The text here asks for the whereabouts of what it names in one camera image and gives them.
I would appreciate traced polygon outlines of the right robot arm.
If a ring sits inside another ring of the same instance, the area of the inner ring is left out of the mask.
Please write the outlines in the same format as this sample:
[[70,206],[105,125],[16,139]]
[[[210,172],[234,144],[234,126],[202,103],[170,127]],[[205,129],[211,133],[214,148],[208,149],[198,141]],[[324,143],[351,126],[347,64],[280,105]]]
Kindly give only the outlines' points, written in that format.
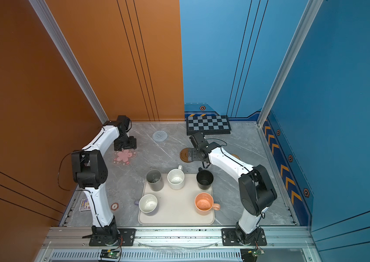
[[277,199],[267,169],[263,165],[255,167],[239,160],[217,143],[203,142],[193,148],[185,148],[180,152],[180,158],[186,163],[201,161],[217,166],[238,182],[243,213],[236,223],[235,244],[266,246],[266,235],[259,223]]

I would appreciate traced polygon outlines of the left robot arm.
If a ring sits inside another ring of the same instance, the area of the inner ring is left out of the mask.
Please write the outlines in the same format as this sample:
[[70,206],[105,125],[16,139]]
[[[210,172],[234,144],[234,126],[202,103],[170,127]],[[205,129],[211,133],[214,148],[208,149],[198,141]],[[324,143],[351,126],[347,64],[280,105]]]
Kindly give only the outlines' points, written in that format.
[[103,156],[113,145],[115,162],[128,165],[136,155],[134,150],[137,148],[137,139],[128,135],[131,128],[131,120],[121,115],[116,121],[106,122],[89,144],[70,155],[73,180],[85,192],[92,211],[90,238],[109,238],[110,242],[120,238],[106,195],[108,168]]

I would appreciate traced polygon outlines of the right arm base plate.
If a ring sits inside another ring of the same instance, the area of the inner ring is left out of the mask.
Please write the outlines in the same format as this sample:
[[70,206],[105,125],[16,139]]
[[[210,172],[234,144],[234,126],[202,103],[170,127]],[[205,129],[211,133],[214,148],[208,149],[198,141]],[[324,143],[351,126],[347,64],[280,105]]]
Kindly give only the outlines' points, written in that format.
[[223,246],[266,246],[267,240],[264,230],[260,227],[250,234],[241,229],[221,229]]

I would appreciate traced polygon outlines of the pink flower coaster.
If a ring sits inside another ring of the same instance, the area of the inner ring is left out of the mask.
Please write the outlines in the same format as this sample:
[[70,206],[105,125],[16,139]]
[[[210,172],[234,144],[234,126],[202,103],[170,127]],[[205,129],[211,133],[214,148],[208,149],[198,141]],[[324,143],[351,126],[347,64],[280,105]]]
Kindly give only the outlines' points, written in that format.
[[130,165],[133,158],[137,156],[137,152],[132,149],[124,149],[122,151],[114,152],[114,160],[113,163],[115,165]]

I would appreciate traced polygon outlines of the brown wooden round coaster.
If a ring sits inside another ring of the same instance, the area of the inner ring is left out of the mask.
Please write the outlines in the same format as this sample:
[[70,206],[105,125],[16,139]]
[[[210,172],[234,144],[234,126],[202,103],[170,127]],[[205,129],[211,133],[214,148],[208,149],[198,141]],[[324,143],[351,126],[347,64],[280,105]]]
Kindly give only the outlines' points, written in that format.
[[191,163],[192,160],[192,149],[191,148],[184,148],[180,152],[180,159],[185,163]]

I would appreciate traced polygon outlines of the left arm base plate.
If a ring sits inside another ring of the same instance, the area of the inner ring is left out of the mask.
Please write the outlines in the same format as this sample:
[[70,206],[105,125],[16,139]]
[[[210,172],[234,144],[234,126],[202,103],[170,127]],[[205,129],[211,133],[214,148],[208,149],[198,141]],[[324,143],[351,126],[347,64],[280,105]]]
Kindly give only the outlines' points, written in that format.
[[107,233],[92,234],[89,241],[91,247],[132,247],[135,239],[136,229],[118,229],[115,235]]

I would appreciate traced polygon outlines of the grey woven round coaster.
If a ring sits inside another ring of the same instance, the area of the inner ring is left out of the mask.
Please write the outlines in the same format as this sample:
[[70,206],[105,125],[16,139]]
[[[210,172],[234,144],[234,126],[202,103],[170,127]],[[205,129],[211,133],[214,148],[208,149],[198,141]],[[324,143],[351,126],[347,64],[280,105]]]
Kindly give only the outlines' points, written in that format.
[[168,133],[166,131],[156,131],[152,135],[152,139],[157,142],[163,142],[168,138]]

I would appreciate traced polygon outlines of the rattan woven round coaster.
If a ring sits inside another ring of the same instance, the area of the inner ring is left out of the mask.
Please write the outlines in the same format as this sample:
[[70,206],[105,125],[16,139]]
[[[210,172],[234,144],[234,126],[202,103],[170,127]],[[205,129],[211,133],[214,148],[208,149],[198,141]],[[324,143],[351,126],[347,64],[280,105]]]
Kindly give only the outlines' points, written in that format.
[[236,154],[232,154],[232,156],[235,157],[235,158],[237,158],[237,159],[239,159],[239,160],[241,160],[241,158],[238,155],[236,155]]

